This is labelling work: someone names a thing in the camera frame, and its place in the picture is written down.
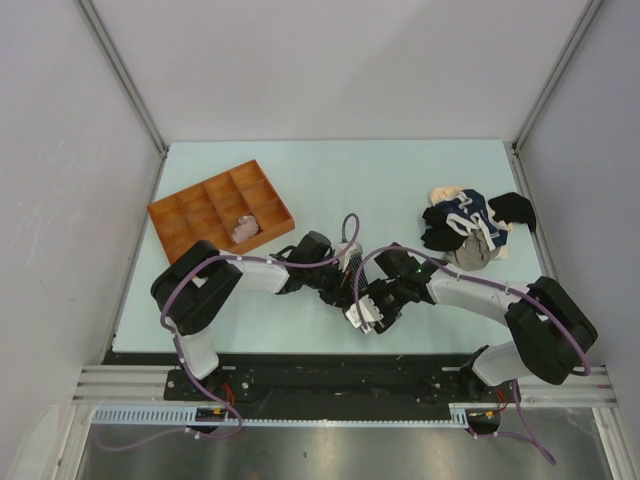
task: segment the metal floor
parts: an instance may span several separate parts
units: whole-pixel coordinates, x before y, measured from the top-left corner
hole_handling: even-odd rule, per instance
[[[612,479],[590,409],[527,415],[553,467],[528,444],[474,441],[463,430],[421,428],[250,428],[228,440],[181,433],[136,450],[108,453],[91,440],[125,445],[166,427],[94,425],[78,479],[378,480]],[[524,433],[509,410],[502,430]]]

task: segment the white wall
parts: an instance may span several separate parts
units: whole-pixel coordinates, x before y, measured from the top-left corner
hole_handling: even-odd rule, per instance
[[[533,131],[523,163],[561,280],[599,330],[640,440],[640,2],[613,0]]]
[[[586,0],[95,0],[176,140],[511,140]]]
[[[106,340],[159,162],[74,3],[0,4],[0,478]]]

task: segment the orange compartment tray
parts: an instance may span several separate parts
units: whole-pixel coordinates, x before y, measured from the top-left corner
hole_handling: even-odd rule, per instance
[[[153,202],[147,211],[169,263],[198,240],[243,254],[295,228],[289,210],[255,160]],[[253,215],[260,229],[236,244],[231,235],[245,215]]]

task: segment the clothing pile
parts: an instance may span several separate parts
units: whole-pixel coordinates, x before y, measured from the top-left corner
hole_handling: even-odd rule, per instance
[[[479,270],[494,258],[506,258],[507,237],[512,222],[536,229],[531,202],[517,193],[507,193],[488,202],[475,190],[440,187],[431,192],[432,207],[422,218],[427,230],[426,248],[447,252],[445,260],[463,270]]]

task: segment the light blue table surface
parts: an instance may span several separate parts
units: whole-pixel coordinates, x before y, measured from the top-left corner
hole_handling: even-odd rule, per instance
[[[342,219],[349,212],[356,212],[362,221],[358,241],[365,254],[394,241],[425,250],[420,241],[424,232],[421,215],[434,187],[463,185],[486,198],[516,190],[500,141],[207,142],[171,145],[156,198],[254,158],[296,222],[295,230],[254,250],[254,255],[297,244],[309,230],[337,243]],[[532,281],[540,275],[526,226],[517,226],[509,235],[508,249],[507,260],[493,261],[478,274],[510,281]],[[155,229],[148,222],[114,351],[173,351],[149,294],[151,284],[167,266]],[[373,262],[366,272],[370,281],[382,277]],[[286,296],[248,292],[230,299],[214,322],[212,335],[218,352],[234,353],[472,352],[511,338],[507,328],[487,318],[427,304],[405,307],[402,318],[383,335],[362,335],[338,309],[325,305],[308,288]]]

